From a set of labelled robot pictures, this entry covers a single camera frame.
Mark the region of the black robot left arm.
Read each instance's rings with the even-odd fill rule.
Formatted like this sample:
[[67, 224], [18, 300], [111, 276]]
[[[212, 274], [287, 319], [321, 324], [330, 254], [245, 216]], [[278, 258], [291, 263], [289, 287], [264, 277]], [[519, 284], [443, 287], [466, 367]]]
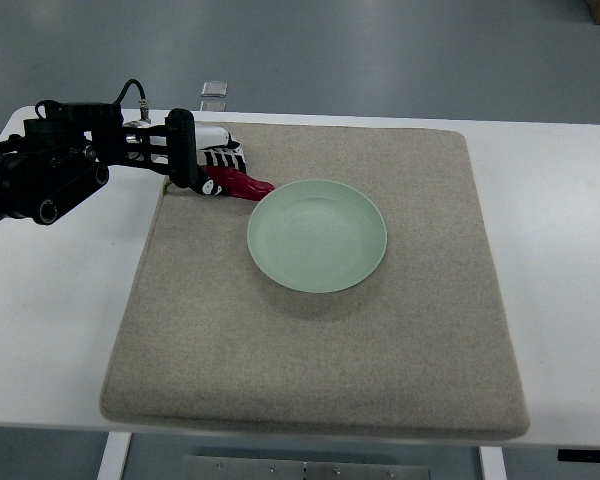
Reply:
[[164, 124], [151, 126], [141, 98], [142, 124], [133, 126], [121, 102], [38, 102], [23, 134], [0, 142], [0, 221], [51, 225], [104, 187], [112, 166], [150, 170], [199, 190], [208, 177], [197, 161], [192, 113], [173, 109]]

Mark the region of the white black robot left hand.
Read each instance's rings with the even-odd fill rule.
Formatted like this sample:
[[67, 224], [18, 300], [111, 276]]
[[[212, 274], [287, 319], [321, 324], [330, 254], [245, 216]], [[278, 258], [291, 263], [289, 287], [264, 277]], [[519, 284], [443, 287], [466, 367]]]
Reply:
[[191, 189], [204, 196], [229, 196], [235, 180], [230, 170], [246, 173], [246, 161], [241, 144], [219, 126], [195, 127], [197, 151], [204, 163], [198, 166], [197, 180]]

